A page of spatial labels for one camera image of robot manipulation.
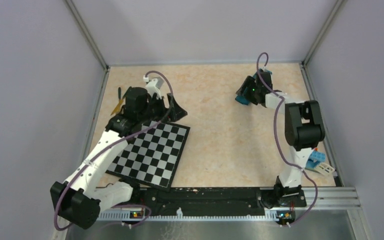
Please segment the teal cloth napkin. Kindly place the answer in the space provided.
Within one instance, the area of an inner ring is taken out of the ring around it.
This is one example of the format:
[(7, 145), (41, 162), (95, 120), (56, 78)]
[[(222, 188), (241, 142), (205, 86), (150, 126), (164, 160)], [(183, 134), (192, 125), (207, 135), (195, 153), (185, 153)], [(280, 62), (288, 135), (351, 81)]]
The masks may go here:
[(265, 105), (265, 97), (271, 91), (263, 84), (258, 73), (253, 76), (248, 75), (241, 87), (236, 91), (235, 100), (242, 105)]

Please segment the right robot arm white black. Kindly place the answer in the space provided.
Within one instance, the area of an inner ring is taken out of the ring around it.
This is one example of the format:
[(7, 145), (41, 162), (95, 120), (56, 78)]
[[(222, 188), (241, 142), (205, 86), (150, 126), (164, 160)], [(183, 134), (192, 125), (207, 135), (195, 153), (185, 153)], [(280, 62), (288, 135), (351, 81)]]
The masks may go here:
[(301, 100), (273, 89), (272, 73), (259, 69), (247, 76), (236, 91), (235, 100), (242, 105), (262, 105), (284, 116), (284, 137), (289, 145), (290, 159), (278, 175), (273, 200), (279, 206), (287, 206), (302, 187), (303, 169), (319, 142), (325, 138), (325, 127), (319, 103)]

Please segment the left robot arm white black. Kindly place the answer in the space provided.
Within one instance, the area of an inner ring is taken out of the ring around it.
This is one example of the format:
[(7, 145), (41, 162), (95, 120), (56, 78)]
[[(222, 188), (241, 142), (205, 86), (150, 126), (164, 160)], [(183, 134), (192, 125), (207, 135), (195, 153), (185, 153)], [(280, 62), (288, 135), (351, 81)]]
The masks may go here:
[(82, 229), (90, 228), (101, 212), (117, 204), (134, 207), (140, 202), (140, 193), (122, 180), (104, 188), (98, 188), (102, 176), (116, 156), (133, 139), (157, 125), (177, 122), (187, 116), (187, 111), (167, 94), (169, 106), (154, 90), (129, 87), (123, 97), (123, 105), (110, 118), (102, 135), (80, 166), (63, 182), (56, 181), (50, 188), (54, 208), (54, 227), (65, 230), (58, 218), (69, 221)]

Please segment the black white checkerboard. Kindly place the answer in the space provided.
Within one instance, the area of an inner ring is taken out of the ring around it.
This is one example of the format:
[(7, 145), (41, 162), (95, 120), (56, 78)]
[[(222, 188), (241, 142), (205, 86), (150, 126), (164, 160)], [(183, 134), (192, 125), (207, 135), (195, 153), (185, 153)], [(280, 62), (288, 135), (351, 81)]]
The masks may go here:
[(139, 134), (115, 157), (106, 173), (168, 192), (190, 129), (169, 122)]

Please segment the blue toy brick structure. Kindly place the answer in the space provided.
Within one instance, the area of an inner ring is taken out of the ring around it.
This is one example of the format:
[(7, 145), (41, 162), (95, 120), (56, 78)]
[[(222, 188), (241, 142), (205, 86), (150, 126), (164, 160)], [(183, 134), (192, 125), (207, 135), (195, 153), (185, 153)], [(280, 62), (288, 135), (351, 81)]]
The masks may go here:
[(315, 148), (311, 155), (309, 156), (305, 168), (307, 170), (314, 170), (319, 164), (326, 161), (326, 154), (318, 151), (318, 148)]

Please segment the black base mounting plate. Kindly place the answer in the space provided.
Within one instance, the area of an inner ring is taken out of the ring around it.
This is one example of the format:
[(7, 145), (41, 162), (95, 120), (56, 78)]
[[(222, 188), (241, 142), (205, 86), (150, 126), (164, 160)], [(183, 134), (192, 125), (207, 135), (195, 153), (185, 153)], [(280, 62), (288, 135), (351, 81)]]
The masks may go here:
[(272, 187), (173, 187), (161, 190), (152, 187), (137, 188), (133, 191), (129, 204), (244, 204), (246, 206), (273, 207), (307, 206), (302, 188), (296, 192)]

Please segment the aluminium front rail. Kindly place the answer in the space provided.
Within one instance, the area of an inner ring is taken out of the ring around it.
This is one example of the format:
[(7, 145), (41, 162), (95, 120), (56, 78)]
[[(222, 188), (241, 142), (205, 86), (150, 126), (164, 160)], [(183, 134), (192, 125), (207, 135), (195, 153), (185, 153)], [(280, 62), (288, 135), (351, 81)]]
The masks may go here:
[(110, 221), (123, 221), (135, 223), (141, 220), (268, 220), (279, 226), (296, 224), (299, 220), (309, 217), (312, 211), (346, 210), (350, 216), (352, 230), (359, 239), (371, 238), (367, 222), (363, 216), (361, 203), (357, 192), (352, 187), (304, 187), (306, 207), (273, 207), (266, 208), (257, 205), (246, 206), (243, 203), (169, 203), (132, 204), (119, 203), (110, 209), (101, 212), (97, 218)]

